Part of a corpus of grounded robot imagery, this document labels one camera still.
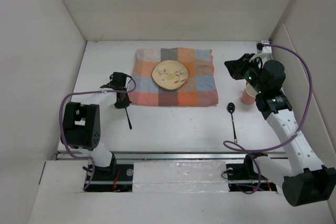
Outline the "pink mug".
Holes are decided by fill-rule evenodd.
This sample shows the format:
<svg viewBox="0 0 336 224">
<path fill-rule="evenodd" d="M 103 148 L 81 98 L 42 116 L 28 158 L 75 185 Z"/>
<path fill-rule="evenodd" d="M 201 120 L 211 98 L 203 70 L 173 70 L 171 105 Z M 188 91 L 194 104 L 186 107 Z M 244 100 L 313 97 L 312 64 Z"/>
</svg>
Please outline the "pink mug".
<svg viewBox="0 0 336 224">
<path fill-rule="evenodd" d="M 252 105 L 255 103 L 256 95 L 257 91 L 247 82 L 241 96 L 241 102 L 245 105 Z"/>
</svg>

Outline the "black fork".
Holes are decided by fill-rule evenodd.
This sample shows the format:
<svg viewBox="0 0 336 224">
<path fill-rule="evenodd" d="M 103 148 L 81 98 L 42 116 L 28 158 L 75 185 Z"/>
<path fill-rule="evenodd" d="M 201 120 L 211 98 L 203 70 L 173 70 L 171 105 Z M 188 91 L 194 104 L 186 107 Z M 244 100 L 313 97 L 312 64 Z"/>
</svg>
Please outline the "black fork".
<svg viewBox="0 0 336 224">
<path fill-rule="evenodd" d="M 126 113 L 126 116 L 127 116 L 129 129 L 132 130 L 132 123 L 131 123 L 127 108 L 124 108 L 124 109 L 125 109 L 125 113 Z"/>
</svg>

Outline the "black spoon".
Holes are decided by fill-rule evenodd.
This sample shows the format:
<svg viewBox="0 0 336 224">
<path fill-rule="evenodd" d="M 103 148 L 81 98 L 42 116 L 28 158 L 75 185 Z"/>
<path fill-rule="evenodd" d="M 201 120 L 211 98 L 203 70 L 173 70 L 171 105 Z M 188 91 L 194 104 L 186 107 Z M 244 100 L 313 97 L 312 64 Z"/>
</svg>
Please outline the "black spoon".
<svg viewBox="0 0 336 224">
<path fill-rule="evenodd" d="M 236 135 L 236 129 L 235 129 L 235 123 L 234 123 L 234 117 L 233 117 L 233 114 L 235 112 L 235 105 L 232 102 L 230 102 L 227 105 L 227 111 L 229 112 L 230 117 L 231 117 L 231 121 L 232 121 L 234 143 L 237 144 L 238 141 L 237 141 L 237 135 Z"/>
</svg>

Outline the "checkered orange blue cloth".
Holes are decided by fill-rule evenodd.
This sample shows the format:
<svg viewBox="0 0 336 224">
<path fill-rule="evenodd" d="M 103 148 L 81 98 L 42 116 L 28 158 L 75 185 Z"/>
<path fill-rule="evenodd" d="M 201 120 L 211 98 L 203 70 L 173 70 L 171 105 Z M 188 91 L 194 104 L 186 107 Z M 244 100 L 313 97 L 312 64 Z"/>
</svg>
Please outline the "checkered orange blue cloth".
<svg viewBox="0 0 336 224">
<path fill-rule="evenodd" d="M 135 53 L 131 102 L 142 106 L 218 104 L 210 49 L 147 48 Z"/>
</svg>

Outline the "beige bird pattern plate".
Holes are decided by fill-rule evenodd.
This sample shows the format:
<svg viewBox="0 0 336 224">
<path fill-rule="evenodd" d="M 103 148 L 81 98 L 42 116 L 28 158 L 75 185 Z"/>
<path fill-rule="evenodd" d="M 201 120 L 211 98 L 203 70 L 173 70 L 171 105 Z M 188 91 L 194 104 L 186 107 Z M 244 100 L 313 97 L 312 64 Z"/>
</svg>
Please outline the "beige bird pattern plate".
<svg viewBox="0 0 336 224">
<path fill-rule="evenodd" d="M 176 60 L 160 62 L 152 72 L 153 81 L 162 89 L 178 90 L 188 79 L 187 68 Z"/>
</svg>

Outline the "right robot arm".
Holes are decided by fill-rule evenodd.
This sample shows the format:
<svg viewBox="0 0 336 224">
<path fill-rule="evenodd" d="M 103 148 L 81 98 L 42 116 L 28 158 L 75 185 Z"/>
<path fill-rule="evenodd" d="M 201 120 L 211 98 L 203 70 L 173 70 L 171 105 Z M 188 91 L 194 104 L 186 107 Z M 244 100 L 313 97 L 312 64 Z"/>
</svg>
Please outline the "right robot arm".
<svg viewBox="0 0 336 224">
<path fill-rule="evenodd" d="M 284 66 L 268 60 L 260 67 L 257 59 L 254 54 L 244 54 L 224 65 L 233 79 L 246 80 L 257 92 L 257 108 L 278 137 L 291 168 L 277 164 L 265 151 L 248 151 L 254 160 L 243 165 L 244 175 L 271 180 L 294 207 L 328 200 L 335 188 L 335 168 L 324 165 L 299 130 L 292 106 L 281 90 L 286 78 Z"/>
</svg>

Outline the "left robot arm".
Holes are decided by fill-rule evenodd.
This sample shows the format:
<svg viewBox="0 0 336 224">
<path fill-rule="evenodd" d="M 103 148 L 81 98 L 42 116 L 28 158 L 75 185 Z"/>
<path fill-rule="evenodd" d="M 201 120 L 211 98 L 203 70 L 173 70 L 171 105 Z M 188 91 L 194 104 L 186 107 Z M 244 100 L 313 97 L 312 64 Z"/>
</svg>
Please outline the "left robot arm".
<svg viewBox="0 0 336 224">
<path fill-rule="evenodd" d="M 109 82 L 99 90 L 75 92 L 66 95 L 59 109 L 60 139 L 68 154 L 81 160 L 90 160 L 93 168 L 105 180 L 117 175 L 114 155 L 106 149 L 101 139 L 101 112 L 113 107 L 126 109 L 129 93 L 136 89 L 135 80 L 128 74 L 114 72 Z"/>
</svg>

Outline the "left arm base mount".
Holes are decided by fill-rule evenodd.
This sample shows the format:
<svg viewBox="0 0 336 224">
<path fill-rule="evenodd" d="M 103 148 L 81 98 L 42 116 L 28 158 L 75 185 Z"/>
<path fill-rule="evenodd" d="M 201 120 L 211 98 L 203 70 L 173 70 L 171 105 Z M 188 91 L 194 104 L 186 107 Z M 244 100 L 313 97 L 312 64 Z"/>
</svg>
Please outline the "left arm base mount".
<svg viewBox="0 0 336 224">
<path fill-rule="evenodd" d="M 83 167 L 87 172 L 84 191 L 91 193 L 129 193 L 132 192 L 134 164 L 118 164 L 114 154 L 108 167 L 94 167 L 91 182 L 92 164 Z"/>
</svg>

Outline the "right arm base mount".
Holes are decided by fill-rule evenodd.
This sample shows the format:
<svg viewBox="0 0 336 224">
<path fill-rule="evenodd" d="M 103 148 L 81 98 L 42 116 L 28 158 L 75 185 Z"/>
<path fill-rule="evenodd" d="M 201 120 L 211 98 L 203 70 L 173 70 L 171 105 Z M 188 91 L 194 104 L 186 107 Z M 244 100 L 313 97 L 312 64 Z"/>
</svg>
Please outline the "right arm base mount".
<svg viewBox="0 0 336 224">
<path fill-rule="evenodd" d="M 254 170 L 254 162 L 249 155 L 246 155 L 243 163 L 226 164 L 226 170 L 221 177 L 228 181 L 230 192 L 241 192 L 253 194 L 259 191 L 277 192 L 277 186 L 264 176 L 259 176 Z"/>
</svg>

